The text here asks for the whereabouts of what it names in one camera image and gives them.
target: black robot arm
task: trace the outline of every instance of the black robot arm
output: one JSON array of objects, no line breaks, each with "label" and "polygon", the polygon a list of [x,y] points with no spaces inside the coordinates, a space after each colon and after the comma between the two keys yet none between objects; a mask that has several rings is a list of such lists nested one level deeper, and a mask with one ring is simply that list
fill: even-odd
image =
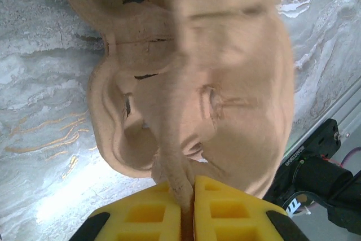
[{"label": "black robot arm", "polygon": [[288,208],[300,194],[327,208],[328,219],[361,235],[361,171],[355,176],[326,160],[341,147],[335,120],[328,119],[282,163],[263,198]]}]

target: marble surface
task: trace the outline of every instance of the marble surface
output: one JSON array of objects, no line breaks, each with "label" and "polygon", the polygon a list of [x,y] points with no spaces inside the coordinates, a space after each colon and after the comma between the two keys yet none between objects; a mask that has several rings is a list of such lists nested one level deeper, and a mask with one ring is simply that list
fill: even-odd
[{"label": "marble surface", "polygon": [[[282,0],[297,71],[292,144],[361,75],[361,0]],[[66,0],[0,0],[0,233],[68,240],[153,184],[99,156],[85,101],[102,42]]]}]

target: beige elephant head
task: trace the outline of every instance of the beige elephant head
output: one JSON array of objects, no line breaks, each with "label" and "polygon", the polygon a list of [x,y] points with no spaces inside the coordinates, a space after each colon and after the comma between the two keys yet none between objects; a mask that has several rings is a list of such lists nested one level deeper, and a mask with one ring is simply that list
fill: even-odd
[{"label": "beige elephant head", "polygon": [[194,174],[262,197],[283,157],[293,55],[277,1],[69,0],[105,44],[87,90],[99,151],[167,179],[189,240]]}]

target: dark crevice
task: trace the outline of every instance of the dark crevice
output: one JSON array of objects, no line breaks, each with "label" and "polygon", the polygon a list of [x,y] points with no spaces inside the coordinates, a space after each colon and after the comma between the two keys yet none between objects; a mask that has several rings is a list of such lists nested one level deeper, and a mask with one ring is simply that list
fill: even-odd
[{"label": "dark crevice", "polygon": [[125,108],[126,108],[126,116],[128,117],[130,114],[130,102],[129,102],[128,97],[126,98],[126,101],[125,101]]},{"label": "dark crevice", "polygon": [[76,38],[78,38],[79,40],[82,40],[82,41],[85,41],[85,42],[98,42],[98,41],[102,40],[101,37],[84,36],[84,35],[79,35],[77,33],[75,33],[74,36]]},{"label": "dark crevice", "polygon": [[128,4],[128,3],[138,3],[138,4],[140,4],[140,3],[144,2],[144,1],[145,0],[123,0],[123,5]]},{"label": "dark crevice", "polygon": [[135,79],[138,79],[138,80],[142,80],[142,79],[146,79],[146,78],[149,78],[149,77],[152,77],[152,76],[156,76],[157,73],[153,74],[153,75],[145,75],[145,76],[135,76],[134,78]]},{"label": "dark crevice", "polygon": [[168,41],[168,40],[166,40],[166,39],[156,39],[156,40],[151,41],[151,42],[165,42],[165,41]]}]

